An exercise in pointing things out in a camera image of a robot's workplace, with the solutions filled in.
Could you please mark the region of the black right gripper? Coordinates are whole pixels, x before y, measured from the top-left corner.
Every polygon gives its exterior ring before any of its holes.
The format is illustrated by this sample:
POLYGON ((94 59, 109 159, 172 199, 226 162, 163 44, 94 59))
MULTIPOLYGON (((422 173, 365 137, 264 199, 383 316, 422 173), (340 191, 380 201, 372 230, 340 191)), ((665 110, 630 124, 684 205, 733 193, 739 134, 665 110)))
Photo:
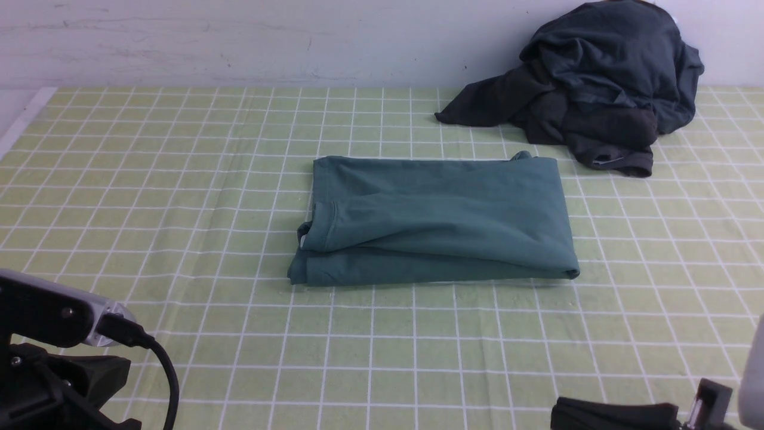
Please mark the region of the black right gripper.
POLYGON ((670 403, 617 405, 557 398, 550 416, 551 429, 736 429, 726 422, 733 389, 701 379, 686 421, 670 403))

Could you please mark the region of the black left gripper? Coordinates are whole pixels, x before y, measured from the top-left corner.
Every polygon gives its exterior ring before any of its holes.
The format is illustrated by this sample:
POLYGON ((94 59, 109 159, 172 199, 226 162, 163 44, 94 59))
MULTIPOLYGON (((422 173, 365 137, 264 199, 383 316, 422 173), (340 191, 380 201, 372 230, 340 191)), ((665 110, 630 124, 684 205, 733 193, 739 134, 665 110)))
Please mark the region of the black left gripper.
POLYGON ((127 381, 131 363, 115 356, 49 354, 30 343, 2 345, 2 429, 140 429, 101 408, 127 381))

